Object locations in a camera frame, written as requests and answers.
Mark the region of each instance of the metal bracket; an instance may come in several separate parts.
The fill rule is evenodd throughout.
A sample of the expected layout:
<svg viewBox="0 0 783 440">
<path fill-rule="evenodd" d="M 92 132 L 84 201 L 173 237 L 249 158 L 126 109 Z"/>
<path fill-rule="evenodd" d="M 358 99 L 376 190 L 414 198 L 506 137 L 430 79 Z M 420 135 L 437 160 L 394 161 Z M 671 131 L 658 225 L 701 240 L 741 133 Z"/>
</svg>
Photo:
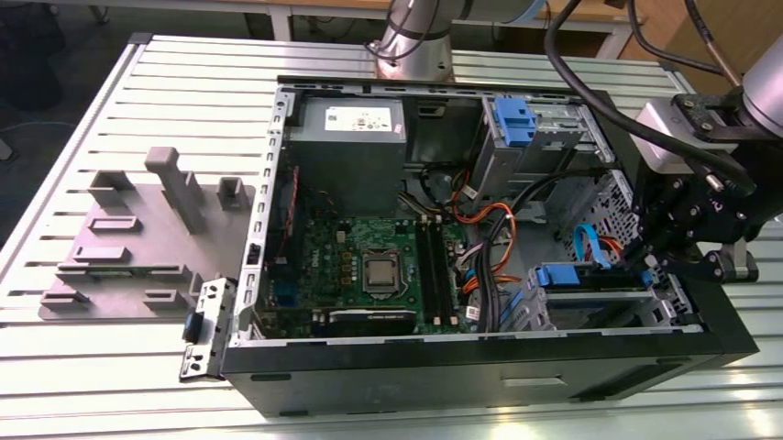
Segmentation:
<svg viewBox="0 0 783 440">
<path fill-rule="evenodd" d="M 660 264 L 675 275 L 720 284 L 759 280 L 759 266 L 744 240 L 707 252 L 696 262 L 664 258 Z"/>
<path fill-rule="evenodd" d="M 236 298 L 236 280 L 220 278 L 201 285 L 196 310 L 184 321 L 186 342 L 180 382 L 224 380 L 220 375 L 222 353 L 229 339 L 230 310 Z"/>
</svg>

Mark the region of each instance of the white label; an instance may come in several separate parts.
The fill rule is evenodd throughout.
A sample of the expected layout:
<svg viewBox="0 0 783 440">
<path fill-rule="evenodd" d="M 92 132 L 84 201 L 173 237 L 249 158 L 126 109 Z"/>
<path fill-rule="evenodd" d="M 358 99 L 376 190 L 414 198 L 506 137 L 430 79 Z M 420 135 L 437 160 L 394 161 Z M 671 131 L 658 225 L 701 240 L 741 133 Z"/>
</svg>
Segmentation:
<svg viewBox="0 0 783 440">
<path fill-rule="evenodd" d="M 385 107 L 326 108 L 326 131 L 392 131 L 392 110 Z"/>
<path fill-rule="evenodd" d="M 478 316 L 480 316 L 478 307 L 473 307 L 472 305 L 468 305 L 465 308 L 465 318 L 472 321 L 478 321 Z"/>
<path fill-rule="evenodd" d="M 464 189 L 462 189 L 462 194 L 469 197 L 470 199 L 474 199 L 476 196 L 478 195 L 478 192 L 476 190 L 473 190 L 469 185 L 465 185 Z"/>
</svg>

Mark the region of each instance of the side panel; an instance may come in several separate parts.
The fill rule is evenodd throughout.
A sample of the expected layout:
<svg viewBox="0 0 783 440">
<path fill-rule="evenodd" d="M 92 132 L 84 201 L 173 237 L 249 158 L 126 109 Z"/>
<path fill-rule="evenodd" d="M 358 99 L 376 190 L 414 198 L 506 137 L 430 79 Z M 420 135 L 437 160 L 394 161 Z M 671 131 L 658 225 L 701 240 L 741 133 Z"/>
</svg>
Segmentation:
<svg viewBox="0 0 783 440">
<path fill-rule="evenodd" d="M 373 413 L 620 399 L 683 374 L 708 357 L 658 363 L 650 357 L 429 368 L 230 374 L 264 415 Z"/>
</svg>

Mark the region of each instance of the power supply label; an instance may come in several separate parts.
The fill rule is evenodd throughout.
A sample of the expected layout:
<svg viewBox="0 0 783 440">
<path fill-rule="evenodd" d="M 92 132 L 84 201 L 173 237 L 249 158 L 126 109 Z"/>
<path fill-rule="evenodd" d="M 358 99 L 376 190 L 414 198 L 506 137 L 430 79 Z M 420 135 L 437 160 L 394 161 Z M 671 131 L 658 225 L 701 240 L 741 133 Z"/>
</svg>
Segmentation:
<svg viewBox="0 0 783 440">
<path fill-rule="evenodd" d="M 326 108 L 326 131 L 392 131 L 392 110 L 388 107 Z"/>
</svg>

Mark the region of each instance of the slotted aluminum surface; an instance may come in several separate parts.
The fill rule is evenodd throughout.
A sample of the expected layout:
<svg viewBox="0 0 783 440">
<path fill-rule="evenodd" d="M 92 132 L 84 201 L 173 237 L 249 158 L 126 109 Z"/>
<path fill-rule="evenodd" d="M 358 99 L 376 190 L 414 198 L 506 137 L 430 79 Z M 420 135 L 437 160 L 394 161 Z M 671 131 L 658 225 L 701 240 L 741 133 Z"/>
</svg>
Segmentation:
<svg viewBox="0 0 783 440">
<path fill-rule="evenodd" d="M 542 57 L 456 52 L 456 80 L 562 86 Z M 634 116 L 687 86 L 656 64 L 572 60 Z M 749 245 L 760 282 L 728 287 L 760 353 L 616 402 L 268 419 L 226 382 L 177 382 L 181 324 L 48 324 L 37 300 L 65 258 L 94 170 L 133 182 L 150 146 L 180 150 L 198 182 L 252 176 L 280 74 L 372 77 L 358 46 L 154 37 L 128 46 L 0 253 L 0 436 L 124 433 L 237 438 L 751 438 L 783 435 L 783 224 Z M 193 429 L 213 428 L 216 431 Z"/>
</svg>

